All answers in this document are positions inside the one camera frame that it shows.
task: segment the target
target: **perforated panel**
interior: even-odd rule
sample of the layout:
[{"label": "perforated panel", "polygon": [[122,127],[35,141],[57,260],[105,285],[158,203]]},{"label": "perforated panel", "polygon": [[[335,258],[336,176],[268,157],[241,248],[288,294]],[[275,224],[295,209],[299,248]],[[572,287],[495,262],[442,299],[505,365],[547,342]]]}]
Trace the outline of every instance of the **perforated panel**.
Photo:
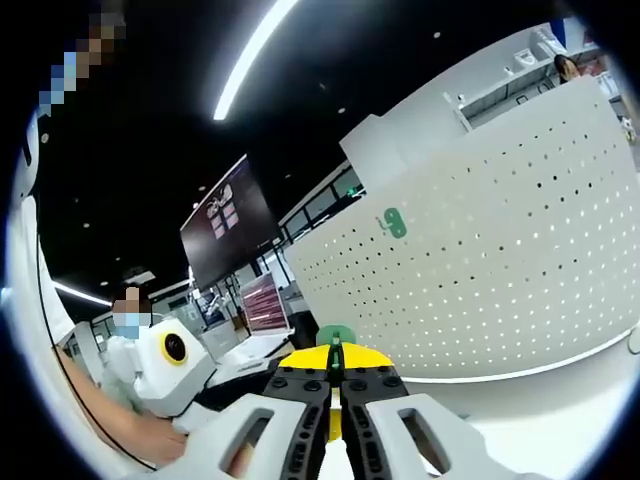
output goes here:
[{"label": "perforated panel", "polygon": [[[406,235],[383,228],[389,208]],[[402,375],[497,375],[637,323],[639,210],[629,147],[584,78],[471,132],[287,257],[318,323],[353,327]]]}]

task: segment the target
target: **monitor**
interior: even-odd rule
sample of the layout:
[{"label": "monitor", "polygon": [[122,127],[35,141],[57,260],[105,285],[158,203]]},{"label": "monitor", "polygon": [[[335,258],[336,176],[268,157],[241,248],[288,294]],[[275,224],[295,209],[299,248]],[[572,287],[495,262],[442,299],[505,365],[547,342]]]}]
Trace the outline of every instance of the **monitor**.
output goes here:
[{"label": "monitor", "polygon": [[279,235],[246,155],[205,196],[180,236],[200,290],[246,265]]},{"label": "monitor", "polygon": [[289,322],[271,272],[243,285],[240,296],[252,334],[289,331]]}]

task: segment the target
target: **pixelated area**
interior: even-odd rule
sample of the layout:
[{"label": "pixelated area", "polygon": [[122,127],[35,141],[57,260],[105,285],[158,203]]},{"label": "pixelated area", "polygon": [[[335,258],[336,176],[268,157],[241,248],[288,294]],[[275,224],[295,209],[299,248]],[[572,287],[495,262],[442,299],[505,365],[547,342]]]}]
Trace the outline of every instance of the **pixelated area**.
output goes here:
[{"label": "pixelated area", "polygon": [[125,300],[116,300],[113,304],[113,324],[116,335],[137,339],[140,337],[140,327],[151,326],[151,312],[149,305],[140,302],[140,292],[136,287],[126,290]]},{"label": "pixelated area", "polygon": [[41,114],[51,116],[52,105],[62,105],[66,92],[75,92],[89,79],[91,68],[111,63],[115,41],[124,39],[125,33],[122,14],[90,15],[89,38],[76,40],[76,51],[64,52],[63,64],[51,66],[50,90],[39,92]]}]

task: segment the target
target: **black ceiling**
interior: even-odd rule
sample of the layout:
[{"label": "black ceiling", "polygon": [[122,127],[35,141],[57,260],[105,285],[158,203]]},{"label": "black ceiling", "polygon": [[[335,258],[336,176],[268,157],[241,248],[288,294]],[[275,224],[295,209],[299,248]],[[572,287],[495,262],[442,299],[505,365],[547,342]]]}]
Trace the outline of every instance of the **black ceiling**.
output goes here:
[{"label": "black ceiling", "polygon": [[[41,120],[50,138],[41,144],[40,231],[54,279],[102,298],[132,268],[155,274],[151,291],[183,280],[180,225],[203,196],[198,187],[208,190],[242,154],[281,218],[345,159],[338,142],[366,115],[550,18],[547,5],[530,2],[300,0],[227,119],[213,122],[229,72],[272,3],[128,5],[112,61]],[[69,45],[86,16],[67,23]],[[76,320],[104,311],[63,300]]]}]

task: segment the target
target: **green object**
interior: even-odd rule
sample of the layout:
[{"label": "green object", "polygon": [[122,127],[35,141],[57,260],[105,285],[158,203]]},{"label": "green object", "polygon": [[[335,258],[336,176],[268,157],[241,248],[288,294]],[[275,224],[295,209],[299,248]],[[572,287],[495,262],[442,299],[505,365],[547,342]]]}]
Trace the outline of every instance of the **green object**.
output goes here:
[{"label": "green object", "polygon": [[387,208],[384,211],[384,223],[378,218],[380,228],[389,230],[393,238],[402,238],[407,234],[407,226],[397,208]]},{"label": "green object", "polygon": [[334,372],[341,370],[338,349],[342,342],[356,343],[356,334],[344,325],[327,325],[316,334],[316,345],[329,345],[329,358],[333,358],[331,368]]},{"label": "green object", "polygon": [[327,325],[316,334],[316,345],[337,345],[342,342],[356,343],[356,334],[344,325]]}]

